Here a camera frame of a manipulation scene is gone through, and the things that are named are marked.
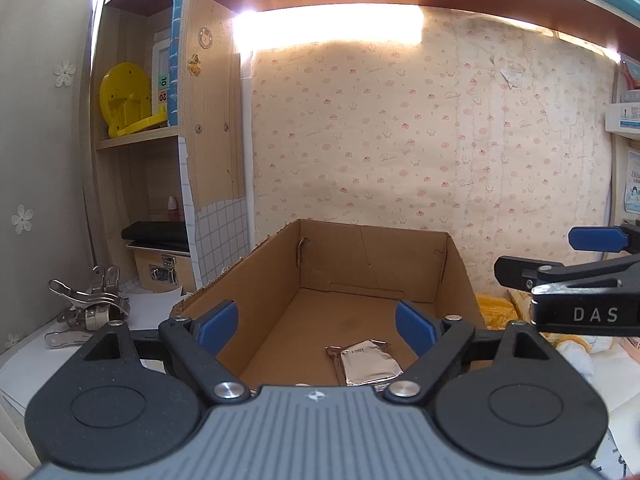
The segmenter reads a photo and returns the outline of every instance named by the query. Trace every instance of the white wall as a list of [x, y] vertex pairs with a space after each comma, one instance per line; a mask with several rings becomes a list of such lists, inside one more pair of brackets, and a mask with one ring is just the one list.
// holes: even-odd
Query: white wall
[[[64, 308], [50, 279], [89, 280], [78, 122], [91, 1], [0, 0], [0, 353]], [[76, 73], [57, 88], [66, 60]], [[33, 217], [17, 234], [19, 205]]]

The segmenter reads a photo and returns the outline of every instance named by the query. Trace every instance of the cardboard box flap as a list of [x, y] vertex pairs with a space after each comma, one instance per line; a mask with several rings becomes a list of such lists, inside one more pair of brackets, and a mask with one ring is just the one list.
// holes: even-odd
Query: cardboard box flap
[[448, 235], [301, 221], [300, 286], [431, 303], [445, 263]]
[[218, 360], [239, 376], [254, 357], [300, 288], [296, 248], [300, 224], [287, 225], [251, 255], [182, 303], [182, 313], [196, 319], [220, 301], [238, 306], [238, 331]]
[[451, 237], [447, 236], [447, 257], [435, 301], [436, 316], [458, 314], [476, 328], [486, 328], [466, 267]]

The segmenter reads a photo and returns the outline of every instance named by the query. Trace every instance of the wallpaper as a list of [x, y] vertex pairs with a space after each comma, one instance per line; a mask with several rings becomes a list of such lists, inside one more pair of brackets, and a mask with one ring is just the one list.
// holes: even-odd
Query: wallpaper
[[448, 231], [489, 294], [502, 254], [593, 259], [567, 233], [604, 220], [613, 62], [489, 16], [423, 13], [417, 46], [254, 54], [256, 241], [295, 218]]

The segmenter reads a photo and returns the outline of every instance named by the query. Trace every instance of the yellow plastic object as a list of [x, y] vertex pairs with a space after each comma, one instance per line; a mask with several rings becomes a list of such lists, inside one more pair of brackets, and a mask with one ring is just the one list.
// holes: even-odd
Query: yellow plastic object
[[518, 317], [524, 321], [531, 323], [531, 295], [515, 288], [508, 288], [509, 295], [511, 297], [511, 303], [518, 313]]
[[100, 84], [100, 111], [112, 138], [167, 120], [166, 111], [151, 116], [151, 83], [145, 72], [133, 63], [120, 63], [104, 76]]
[[151, 128], [152, 126], [158, 126], [158, 124], [165, 123], [167, 119], [168, 119], [168, 116], [166, 114], [166, 109], [163, 108], [159, 114], [152, 115], [151, 117], [147, 117], [146, 119], [142, 119], [137, 123], [130, 124], [129, 126], [124, 128], [124, 130], [120, 130], [117, 136], [121, 137], [124, 135], [141, 132], [143, 130]]
[[499, 329], [507, 326], [512, 319], [518, 319], [518, 313], [513, 303], [504, 298], [494, 298], [486, 294], [476, 294], [480, 312], [489, 329]]

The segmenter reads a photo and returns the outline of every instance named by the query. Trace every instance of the foil packet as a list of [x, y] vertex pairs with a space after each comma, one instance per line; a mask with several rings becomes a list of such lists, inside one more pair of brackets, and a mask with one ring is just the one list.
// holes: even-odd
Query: foil packet
[[370, 384], [380, 392], [402, 373], [398, 362], [386, 352], [388, 346], [384, 341], [367, 339], [346, 347], [327, 346], [326, 352], [334, 359], [342, 386]]

